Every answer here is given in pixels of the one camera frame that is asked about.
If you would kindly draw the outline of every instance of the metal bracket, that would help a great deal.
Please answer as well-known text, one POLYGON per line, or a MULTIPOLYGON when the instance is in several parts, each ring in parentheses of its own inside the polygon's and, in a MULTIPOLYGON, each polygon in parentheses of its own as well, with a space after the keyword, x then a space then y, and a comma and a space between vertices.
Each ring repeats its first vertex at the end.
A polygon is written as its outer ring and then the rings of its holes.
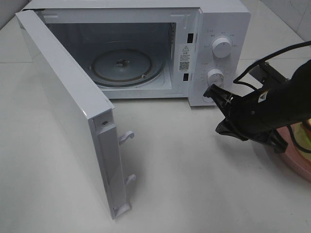
POLYGON ((134 137, 134 132, 133 131, 128 131, 122 136, 119 137, 119 145, 122 145, 128 138, 133 138, 134 137))
POLYGON ((260 91, 268 90, 287 81, 287 79, 270 66, 268 62, 260 63, 248 73, 263 85, 260 91))

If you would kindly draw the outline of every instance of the qr code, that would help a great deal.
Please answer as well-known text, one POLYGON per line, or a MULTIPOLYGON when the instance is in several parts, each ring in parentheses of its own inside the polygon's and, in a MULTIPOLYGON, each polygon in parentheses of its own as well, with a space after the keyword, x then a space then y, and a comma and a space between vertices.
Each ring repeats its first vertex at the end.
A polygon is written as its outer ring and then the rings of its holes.
POLYGON ((188 70, 190 62, 180 62, 179 63, 179 70, 188 70))

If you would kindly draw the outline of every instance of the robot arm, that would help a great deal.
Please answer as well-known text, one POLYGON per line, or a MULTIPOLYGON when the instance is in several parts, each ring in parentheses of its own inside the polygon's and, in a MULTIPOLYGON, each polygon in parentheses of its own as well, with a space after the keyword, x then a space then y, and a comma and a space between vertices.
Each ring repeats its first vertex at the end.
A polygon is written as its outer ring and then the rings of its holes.
POLYGON ((249 73, 262 88, 241 97, 212 85, 204 96, 212 98, 225 116, 216 132, 285 152, 288 144, 276 129, 311 118, 311 60, 299 67, 291 80, 265 61, 257 64, 249 73))

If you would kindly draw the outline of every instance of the timer knob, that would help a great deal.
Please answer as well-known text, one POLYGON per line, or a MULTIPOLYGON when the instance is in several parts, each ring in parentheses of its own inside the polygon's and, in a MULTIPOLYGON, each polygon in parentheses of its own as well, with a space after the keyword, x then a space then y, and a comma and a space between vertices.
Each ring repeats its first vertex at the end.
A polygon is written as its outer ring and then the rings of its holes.
POLYGON ((228 37, 222 36, 217 38, 212 46, 213 54, 218 58, 227 57, 231 53, 232 43, 228 37))
POLYGON ((224 85, 224 74, 219 69, 212 69, 207 73, 207 83, 209 86, 215 84, 218 87, 224 85))

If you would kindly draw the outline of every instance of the sticker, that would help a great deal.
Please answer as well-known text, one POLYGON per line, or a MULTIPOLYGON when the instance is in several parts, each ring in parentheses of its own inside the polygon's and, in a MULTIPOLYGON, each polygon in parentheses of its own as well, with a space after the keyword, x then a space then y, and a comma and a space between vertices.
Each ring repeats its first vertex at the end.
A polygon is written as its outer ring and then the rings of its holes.
POLYGON ((191 72, 191 60, 194 53, 193 44, 181 44, 179 49, 179 66, 180 72, 190 73, 191 72))
POLYGON ((263 102, 263 101, 266 100, 268 91, 265 91, 265 92, 262 92, 262 93, 261 93, 261 95, 260 95, 259 98, 258 98, 258 103, 263 102))

